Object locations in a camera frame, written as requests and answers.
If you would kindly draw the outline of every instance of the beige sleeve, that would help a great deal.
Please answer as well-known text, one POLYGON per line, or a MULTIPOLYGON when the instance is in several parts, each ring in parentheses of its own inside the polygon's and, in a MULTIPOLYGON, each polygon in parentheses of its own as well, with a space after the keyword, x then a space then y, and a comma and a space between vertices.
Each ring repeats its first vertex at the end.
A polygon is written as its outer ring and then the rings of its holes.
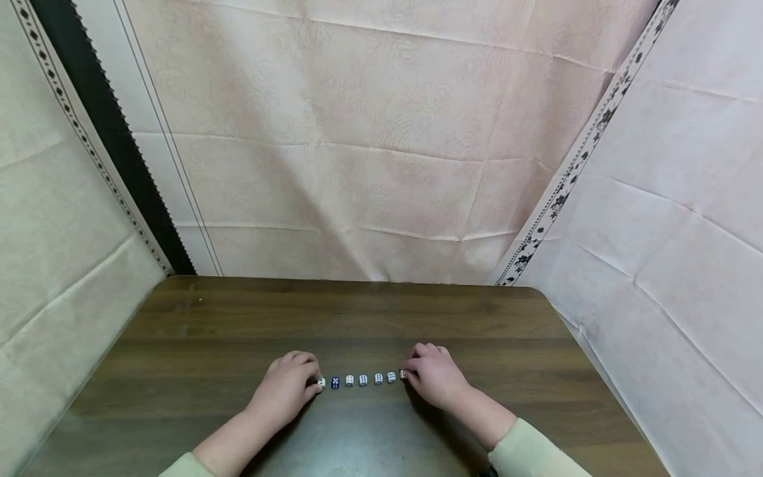
POLYGON ((591 477, 546 436, 521 419, 488 457, 500 477, 591 477))
POLYGON ((159 477, 214 477, 192 453, 185 453, 159 477))

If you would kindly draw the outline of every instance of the table surface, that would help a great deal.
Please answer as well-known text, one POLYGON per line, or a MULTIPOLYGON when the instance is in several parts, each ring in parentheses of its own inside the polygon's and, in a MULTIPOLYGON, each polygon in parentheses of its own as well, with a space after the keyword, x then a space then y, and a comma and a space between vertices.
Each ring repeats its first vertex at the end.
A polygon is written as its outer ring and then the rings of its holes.
MULTIPOLYGON (((24 475, 158 475, 243 409, 268 365, 397 371, 447 346, 474 386, 597 476, 667 476, 547 300, 529 288, 172 277, 146 299, 24 475)), ((244 475, 476 475, 487 456, 399 380, 327 388, 244 475)))

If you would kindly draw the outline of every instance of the hand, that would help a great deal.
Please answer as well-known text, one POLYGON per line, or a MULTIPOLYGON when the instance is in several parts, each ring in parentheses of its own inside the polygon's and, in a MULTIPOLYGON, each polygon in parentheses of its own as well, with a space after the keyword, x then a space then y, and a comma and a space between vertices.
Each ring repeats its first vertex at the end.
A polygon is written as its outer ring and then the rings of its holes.
POLYGON ((246 409, 196 446, 193 453, 217 477, 237 477, 268 441, 323 389, 315 355, 291 351, 273 361, 246 409))
POLYGON ((450 413, 472 388, 444 346, 416 343, 401 367, 415 371, 408 373, 408 382, 425 401, 450 413))
POLYGON ((258 422, 267 425, 273 433, 278 432, 323 391, 315 382, 320 376, 320 366, 313 353, 290 351, 273 361, 244 412, 258 416, 258 422))
POLYGON ((473 388, 444 346, 416 346, 402 364, 408 382, 432 406, 456 417, 490 452, 517 422, 517 416, 484 392, 473 388))

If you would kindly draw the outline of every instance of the finger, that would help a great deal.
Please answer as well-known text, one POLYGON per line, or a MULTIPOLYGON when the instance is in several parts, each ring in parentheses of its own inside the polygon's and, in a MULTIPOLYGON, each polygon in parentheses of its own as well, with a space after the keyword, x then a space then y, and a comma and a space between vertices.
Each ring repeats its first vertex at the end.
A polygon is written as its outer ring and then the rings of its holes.
POLYGON ((410 386, 416 390, 416 392, 419 392, 419 389, 421 389, 421 378, 419 377, 418 374, 409 372, 407 381, 410 384, 410 386))
POLYGON ((413 358, 409 359, 408 361, 403 361, 403 364, 400 365, 400 369, 407 369, 408 371, 418 371, 419 365, 421 364, 421 358, 413 358))
POLYGON ((309 362, 312 362, 312 361, 316 361, 317 362, 318 358, 316 358, 313 353, 308 353, 307 351, 302 351, 297 356, 295 356, 292 361, 295 362, 295 363, 299 363, 299 364, 305 364, 305 363, 309 363, 309 362))
POLYGON ((318 383, 311 384, 307 388, 304 389, 304 402, 307 404, 308 401, 310 401, 313 397, 315 397, 316 394, 323 391, 324 389, 321 388, 318 383))
POLYGON ((276 361, 273 361, 272 363, 270 363, 270 366, 268 367, 268 372, 271 372, 273 368, 278 366, 280 362, 281 362, 281 358, 278 358, 276 361))
POLYGON ((303 365, 300 365, 300 369, 304 373, 304 380, 307 381, 308 379, 312 378, 316 381, 320 379, 320 366, 315 361, 311 361, 309 363, 305 363, 303 365))
POLYGON ((414 345, 414 348, 410 351, 410 358, 420 358, 422 356, 425 356, 429 350, 427 349, 427 346, 422 343, 416 343, 414 345))
POLYGON ((297 356, 299 353, 301 353, 301 351, 298 351, 298 350, 295 350, 295 351, 289 351, 288 353, 286 353, 286 354, 284 355, 284 357, 283 357, 283 358, 281 358, 281 361, 283 361, 284 363, 288 363, 289 361, 291 361, 292 359, 294 359, 294 357, 295 357, 295 356, 297 356))

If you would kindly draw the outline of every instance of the curtain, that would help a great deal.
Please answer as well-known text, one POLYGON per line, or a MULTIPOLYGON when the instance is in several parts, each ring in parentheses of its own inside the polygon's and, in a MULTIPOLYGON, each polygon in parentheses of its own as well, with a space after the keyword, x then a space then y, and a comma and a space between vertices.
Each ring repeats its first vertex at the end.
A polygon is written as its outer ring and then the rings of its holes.
POLYGON ((28 2, 0 2, 0 40, 0 475, 15 475, 169 268, 28 2))
POLYGON ((76 2, 201 274, 482 284, 654 1, 76 2))
POLYGON ((494 283, 546 294, 672 475, 763 475, 763 5, 676 4, 494 283))

